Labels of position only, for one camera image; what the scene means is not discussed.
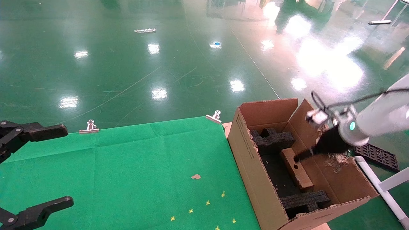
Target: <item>glossy floor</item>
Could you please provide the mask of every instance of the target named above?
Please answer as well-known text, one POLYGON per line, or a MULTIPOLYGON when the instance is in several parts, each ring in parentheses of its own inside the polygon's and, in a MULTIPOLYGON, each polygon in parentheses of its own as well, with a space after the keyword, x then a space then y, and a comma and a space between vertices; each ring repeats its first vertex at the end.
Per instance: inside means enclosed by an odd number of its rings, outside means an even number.
MULTIPOLYGON (((204 116, 317 91, 327 102, 388 88, 409 72, 409 16, 394 0, 4 0, 0 115, 18 123, 94 119, 99 128, 204 116), (137 34, 136 29, 156 28, 137 34)), ((358 109, 368 102, 357 105, 358 109)), ((409 166, 403 133, 371 143, 409 166)), ((373 167, 385 179, 391 173, 373 167)), ((408 213, 409 185, 392 194, 408 213)), ((332 229, 399 228, 381 198, 332 229)))

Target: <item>cable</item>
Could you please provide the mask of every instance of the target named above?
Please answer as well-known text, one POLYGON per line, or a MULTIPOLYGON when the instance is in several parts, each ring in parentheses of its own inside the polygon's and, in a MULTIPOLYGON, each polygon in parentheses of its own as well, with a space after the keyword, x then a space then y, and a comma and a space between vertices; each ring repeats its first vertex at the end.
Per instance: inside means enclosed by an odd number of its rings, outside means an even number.
POLYGON ((325 103, 322 101, 322 99, 318 96, 318 94, 315 91, 311 91, 311 97, 315 105, 318 106, 319 109, 325 111, 327 106, 325 105, 325 103))
POLYGON ((392 90, 382 91, 382 92, 374 93, 374 94, 371 94, 371 95, 367 95, 365 97, 362 97, 362 98, 354 100, 354 101, 344 101, 344 102, 334 103, 334 104, 331 104, 329 106, 325 106, 324 109, 329 109, 329 108, 336 107, 336 106, 345 106, 345 105, 356 104, 356 103, 359 103, 359 102, 362 102, 362 101, 365 101, 365 100, 368 100, 368 99, 371 99, 371 98, 374 98, 374 97, 381 96, 383 94, 386 95, 386 94, 391 93, 391 92, 409 92, 409 88, 400 88, 400 89, 392 89, 392 90))

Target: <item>wooden block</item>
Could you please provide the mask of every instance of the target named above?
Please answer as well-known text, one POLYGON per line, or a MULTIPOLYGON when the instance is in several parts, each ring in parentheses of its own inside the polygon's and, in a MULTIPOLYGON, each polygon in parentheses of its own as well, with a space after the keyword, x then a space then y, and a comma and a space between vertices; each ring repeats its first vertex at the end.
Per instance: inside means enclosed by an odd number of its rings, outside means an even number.
POLYGON ((292 148, 283 149, 280 155, 298 188, 303 192, 312 190, 314 184, 311 182, 301 163, 295 163, 295 153, 292 148))

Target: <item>green cloth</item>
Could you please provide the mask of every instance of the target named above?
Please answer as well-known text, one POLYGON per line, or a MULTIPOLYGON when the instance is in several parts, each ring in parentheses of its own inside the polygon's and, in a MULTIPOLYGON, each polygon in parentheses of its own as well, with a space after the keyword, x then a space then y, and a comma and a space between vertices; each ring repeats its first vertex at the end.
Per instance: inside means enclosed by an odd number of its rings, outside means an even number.
POLYGON ((204 117, 28 143, 0 164, 2 208, 63 196, 74 206, 42 229, 260 229, 223 128, 204 117))

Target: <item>black plastic tray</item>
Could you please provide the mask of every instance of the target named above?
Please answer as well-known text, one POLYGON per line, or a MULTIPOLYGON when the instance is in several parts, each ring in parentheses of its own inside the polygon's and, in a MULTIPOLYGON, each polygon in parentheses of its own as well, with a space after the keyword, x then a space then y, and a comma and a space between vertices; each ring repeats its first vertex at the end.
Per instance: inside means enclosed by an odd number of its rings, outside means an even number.
POLYGON ((371 144, 362 147, 355 147, 355 155, 363 157, 366 161, 379 165, 393 172, 399 172, 396 156, 388 151, 380 149, 371 144))

